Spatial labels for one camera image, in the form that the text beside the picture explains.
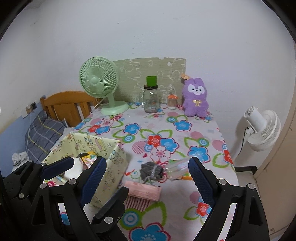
plush toy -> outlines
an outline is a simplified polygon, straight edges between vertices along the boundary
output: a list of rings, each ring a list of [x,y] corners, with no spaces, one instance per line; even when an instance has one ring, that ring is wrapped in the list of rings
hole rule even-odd
[[[200,78],[192,79],[189,76],[182,76],[184,87],[182,94],[184,97],[183,107],[186,116],[198,116],[205,118],[209,104],[207,102],[207,89]]]

green fan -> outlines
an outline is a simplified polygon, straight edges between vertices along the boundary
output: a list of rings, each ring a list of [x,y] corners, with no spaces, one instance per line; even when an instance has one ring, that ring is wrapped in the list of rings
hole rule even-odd
[[[87,60],[79,71],[79,80],[82,88],[95,98],[108,97],[109,103],[103,105],[103,115],[117,115],[128,109],[124,101],[114,101],[113,93],[118,85],[116,65],[105,58],[94,57]]]

blue gripper pad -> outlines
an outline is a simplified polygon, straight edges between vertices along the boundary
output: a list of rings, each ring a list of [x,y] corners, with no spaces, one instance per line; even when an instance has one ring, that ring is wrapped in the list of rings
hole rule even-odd
[[[210,207],[213,208],[215,205],[213,189],[208,180],[206,179],[204,173],[202,172],[202,170],[193,158],[190,158],[189,160],[188,170],[196,187],[198,188],[198,191],[202,199],[206,204],[210,205]]]
[[[43,167],[40,175],[41,179],[50,180],[57,175],[69,170],[74,165],[73,158],[67,156],[59,161]]]
[[[100,158],[99,163],[95,167],[93,167],[93,165],[95,164],[98,158]],[[98,185],[100,184],[107,169],[106,159],[104,157],[98,157],[98,158],[92,164],[90,169],[84,170],[82,172],[83,174],[88,171],[91,171],[91,173],[89,174],[87,180],[85,181],[81,189],[80,204],[82,205],[82,207],[84,207],[85,204],[91,202],[91,199],[93,198],[94,193],[96,192],[96,189],[98,188]]]

fan base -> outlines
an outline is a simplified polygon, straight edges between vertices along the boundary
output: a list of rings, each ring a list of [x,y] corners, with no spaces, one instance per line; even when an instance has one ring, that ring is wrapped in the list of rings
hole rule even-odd
[[[117,115],[125,112],[128,109],[128,104],[122,100],[115,101],[115,106],[110,106],[110,104],[104,105],[102,107],[101,113],[103,115]]]

fan center cap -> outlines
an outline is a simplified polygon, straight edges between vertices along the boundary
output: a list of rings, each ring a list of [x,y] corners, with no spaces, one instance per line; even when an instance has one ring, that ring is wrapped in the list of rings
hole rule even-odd
[[[98,78],[98,77],[92,77],[92,78],[91,78],[91,83],[92,83],[93,85],[97,85],[97,84],[99,83],[99,78]]]

